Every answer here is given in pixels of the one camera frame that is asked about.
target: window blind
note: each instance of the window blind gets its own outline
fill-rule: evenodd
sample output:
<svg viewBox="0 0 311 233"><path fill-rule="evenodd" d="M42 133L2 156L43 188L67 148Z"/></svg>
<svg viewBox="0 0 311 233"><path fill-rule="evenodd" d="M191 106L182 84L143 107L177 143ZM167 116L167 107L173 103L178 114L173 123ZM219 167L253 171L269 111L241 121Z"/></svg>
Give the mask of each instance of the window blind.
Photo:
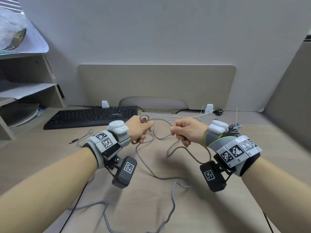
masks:
<svg viewBox="0 0 311 233"><path fill-rule="evenodd" d="M16 13L21 13L23 11L18 0L0 0L0 7Z"/></svg>

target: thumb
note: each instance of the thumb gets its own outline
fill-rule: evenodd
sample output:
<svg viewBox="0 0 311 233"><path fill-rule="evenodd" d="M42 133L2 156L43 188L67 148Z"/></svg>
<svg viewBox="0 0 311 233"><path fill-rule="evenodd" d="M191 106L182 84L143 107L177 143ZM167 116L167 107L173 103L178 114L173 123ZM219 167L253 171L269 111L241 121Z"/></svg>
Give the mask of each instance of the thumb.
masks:
<svg viewBox="0 0 311 233"><path fill-rule="evenodd" d="M153 127L154 121L148 121L146 123L142 123L144 130L148 130Z"/></svg>
<svg viewBox="0 0 311 233"><path fill-rule="evenodd" d="M186 128L185 127L179 127L179 126L173 126L170 128L171 133L177 134L177 135L183 135L185 136Z"/></svg>

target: qr code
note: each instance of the qr code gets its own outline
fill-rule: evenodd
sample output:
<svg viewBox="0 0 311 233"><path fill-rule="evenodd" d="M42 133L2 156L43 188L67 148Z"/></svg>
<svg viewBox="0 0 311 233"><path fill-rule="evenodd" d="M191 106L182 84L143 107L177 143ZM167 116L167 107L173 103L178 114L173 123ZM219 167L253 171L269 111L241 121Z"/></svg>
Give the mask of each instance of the qr code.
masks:
<svg viewBox="0 0 311 233"><path fill-rule="evenodd" d="M222 153L220 156L223 158L223 160L224 160L226 163L228 163L228 162L230 162L231 160L233 160L232 155L229 154L228 151L226 151L225 153Z"/></svg>
<svg viewBox="0 0 311 233"><path fill-rule="evenodd" d="M257 147L257 145L251 140L251 139L247 139L253 146Z"/></svg>
<svg viewBox="0 0 311 233"><path fill-rule="evenodd" d="M96 137L97 137L99 140L101 140L101 139L107 137L107 135L106 135L105 133L101 132L101 133L97 134Z"/></svg>
<svg viewBox="0 0 311 233"><path fill-rule="evenodd" d="M101 143L104 145L106 149L113 145L112 141L109 138L103 140Z"/></svg>
<svg viewBox="0 0 311 233"><path fill-rule="evenodd" d="M133 169L134 169L134 165L132 165L129 162L127 162L125 167L123 168L123 170L128 172L129 174L131 174L133 172Z"/></svg>
<svg viewBox="0 0 311 233"><path fill-rule="evenodd" d="M240 155L242 155L244 152L243 150L238 146L238 145L235 145L234 147L231 147L229 149L229 151L234 155L234 157L239 157Z"/></svg>
<svg viewBox="0 0 311 233"><path fill-rule="evenodd" d="M239 145L245 150L245 151L249 151L251 149L254 148L254 146L248 141L248 140L244 140L244 141L241 141L239 143Z"/></svg>
<svg viewBox="0 0 311 233"><path fill-rule="evenodd" d="M204 172L204 175L206 176L206 179L208 181L215 179L213 173L211 170Z"/></svg>

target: person's right hand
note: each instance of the person's right hand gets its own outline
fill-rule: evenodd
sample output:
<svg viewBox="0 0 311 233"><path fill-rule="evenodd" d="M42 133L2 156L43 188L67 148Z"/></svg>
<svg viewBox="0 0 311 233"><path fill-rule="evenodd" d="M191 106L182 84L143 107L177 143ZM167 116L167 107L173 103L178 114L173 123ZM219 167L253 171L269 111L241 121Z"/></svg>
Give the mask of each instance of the person's right hand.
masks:
<svg viewBox="0 0 311 233"><path fill-rule="evenodd" d="M174 122L174 126L170 128L171 135L176 134L176 138L181 140L185 147L188 147L191 142L198 143L205 147L205 135L208 125L199 122L194 118L178 119Z"/></svg>

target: hand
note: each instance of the hand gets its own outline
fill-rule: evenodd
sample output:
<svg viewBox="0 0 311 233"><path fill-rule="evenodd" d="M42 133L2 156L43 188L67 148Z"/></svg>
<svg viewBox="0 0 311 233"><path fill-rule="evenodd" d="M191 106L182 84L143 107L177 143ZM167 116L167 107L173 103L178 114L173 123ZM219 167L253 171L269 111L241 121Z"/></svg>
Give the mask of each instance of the hand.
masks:
<svg viewBox="0 0 311 233"><path fill-rule="evenodd" d="M137 141L140 144L144 142L144 140L147 138L147 130L152 132L153 130L153 121L148 121L146 123L141 123L139 120L139 116L135 115L131 117L125 125L128 126L128 135L131 139L131 141Z"/></svg>
<svg viewBox="0 0 311 233"><path fill-rule="evenodd" d="M191 142L198 143L205 147L205 135L208 125L199 122L194 118L177 119L174 126L170 128L171 135L176 134L176 138L181 140L185 147L188 147Z"/></svg>

